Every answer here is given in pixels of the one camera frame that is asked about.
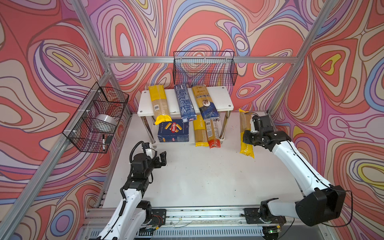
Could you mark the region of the blue Barilla pasta box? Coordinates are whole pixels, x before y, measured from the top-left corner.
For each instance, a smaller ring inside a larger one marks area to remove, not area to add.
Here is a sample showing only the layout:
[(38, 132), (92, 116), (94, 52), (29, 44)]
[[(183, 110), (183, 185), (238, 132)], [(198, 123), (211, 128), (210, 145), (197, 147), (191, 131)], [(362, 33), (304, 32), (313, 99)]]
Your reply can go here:
[(182, 119), (159, 124), (158, 139), (161, 143), (179, 143), (189, 141), (189, 123)]

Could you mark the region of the blue spaghetti box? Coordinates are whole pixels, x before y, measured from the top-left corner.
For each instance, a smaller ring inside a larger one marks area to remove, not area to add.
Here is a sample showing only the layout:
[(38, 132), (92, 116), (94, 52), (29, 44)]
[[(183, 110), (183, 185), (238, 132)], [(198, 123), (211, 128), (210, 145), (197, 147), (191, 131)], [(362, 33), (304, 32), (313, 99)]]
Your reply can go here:
[(174, 86), (178, 105), (180, 109), (181, 119), (184, 123), (197, 119), (197, 115), (189, 95), (188, 88), (185, 84)]

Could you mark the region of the red spaghetti bag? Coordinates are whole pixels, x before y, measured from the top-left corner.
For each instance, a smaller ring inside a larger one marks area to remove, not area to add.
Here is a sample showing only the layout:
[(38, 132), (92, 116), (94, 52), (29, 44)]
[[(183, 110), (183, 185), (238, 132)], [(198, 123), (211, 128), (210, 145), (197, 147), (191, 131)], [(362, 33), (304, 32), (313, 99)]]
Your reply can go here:
[(217, 121), (207, 120), (206, 124), (206, 132), (208, 137), (208, 144), (211, 148), (221, 148), (221, 141), (219, 135), (219, 128)]

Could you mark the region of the dark blue spaghetti bag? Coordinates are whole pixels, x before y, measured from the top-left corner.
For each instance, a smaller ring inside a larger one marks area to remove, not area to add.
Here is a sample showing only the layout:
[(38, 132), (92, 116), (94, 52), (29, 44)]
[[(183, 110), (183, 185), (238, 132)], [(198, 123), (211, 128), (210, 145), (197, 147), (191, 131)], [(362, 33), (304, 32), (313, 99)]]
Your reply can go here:
[(204, 85), (193, 86), (192, 91), (203, 120), (217, 121), (220, 118), (220, 115), (208, 92), (207, 87)]

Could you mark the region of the yellow spaghetti bag long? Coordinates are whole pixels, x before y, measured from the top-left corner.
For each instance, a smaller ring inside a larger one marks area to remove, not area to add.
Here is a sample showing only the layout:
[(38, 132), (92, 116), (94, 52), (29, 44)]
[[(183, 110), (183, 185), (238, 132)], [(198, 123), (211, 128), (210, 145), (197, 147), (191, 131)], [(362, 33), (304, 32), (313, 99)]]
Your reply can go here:
[(171, 114), (168, 107), (167, 96), (163, 85), (149, 87), (150, 98), (154, 110), (155, 125), (171, 122)]

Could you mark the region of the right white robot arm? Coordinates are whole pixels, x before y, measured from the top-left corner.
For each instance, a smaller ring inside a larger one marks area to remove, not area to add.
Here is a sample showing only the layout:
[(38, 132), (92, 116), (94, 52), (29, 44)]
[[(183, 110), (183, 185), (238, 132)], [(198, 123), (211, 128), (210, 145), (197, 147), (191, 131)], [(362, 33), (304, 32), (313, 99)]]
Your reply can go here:
[(270, 223), (277, 217), (300, 219), (312, 227), (340, 217), (346, 198), (346, 190), (332, 185), (296, 148), (284, 131), (276, 131), (269, 116), (251, 116), (249, 130), (244, 131), (243, 142), (260, 146), (272, 152), (287, 167), (295, 178), (303, 198), (296, 201), (281, 201), (272, 198), (261, 202), (258, 217)]

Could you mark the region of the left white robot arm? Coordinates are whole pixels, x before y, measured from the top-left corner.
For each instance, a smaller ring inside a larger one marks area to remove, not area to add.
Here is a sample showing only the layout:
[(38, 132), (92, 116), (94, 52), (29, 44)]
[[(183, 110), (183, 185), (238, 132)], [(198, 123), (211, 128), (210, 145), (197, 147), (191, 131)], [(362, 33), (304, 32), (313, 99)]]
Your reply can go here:
[(131, 169), (127, 181), (120, 188), (122, 199), (113, 216), (96, 237), (97, 240), (133, 240), (145, 224), (152, 221), (152, 206), (143, 196), (153, 178), (153, 170), (167, 165), (167, 152), (130, 155)]

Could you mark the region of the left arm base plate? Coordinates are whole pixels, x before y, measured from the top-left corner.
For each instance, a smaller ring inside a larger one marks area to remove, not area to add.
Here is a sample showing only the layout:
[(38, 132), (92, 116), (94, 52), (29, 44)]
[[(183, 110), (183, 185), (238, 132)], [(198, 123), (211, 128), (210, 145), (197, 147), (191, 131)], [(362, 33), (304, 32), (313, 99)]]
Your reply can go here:
[(166, 224), (166, 209), (154, 209), (152, 210), (152, 217), (150, 220), (146, 220), (142, 226), (146, 228), (161, 227)]

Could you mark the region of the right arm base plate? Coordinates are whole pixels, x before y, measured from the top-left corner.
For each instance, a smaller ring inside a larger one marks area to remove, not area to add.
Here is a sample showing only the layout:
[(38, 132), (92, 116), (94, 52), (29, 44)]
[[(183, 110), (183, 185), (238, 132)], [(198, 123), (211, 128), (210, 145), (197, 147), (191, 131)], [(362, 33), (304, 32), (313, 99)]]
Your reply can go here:
[(279, 216), (269, 216), (266, 220), (261, 217), (260, 208), (244, 208), (244, 212), (241, 214), (241, 217), (246, 219), (246, 223), (249, 225), (252, 224), (265, 224), (268, 226), (272, 225), (284, 225), (287, 220), (285, 217)]

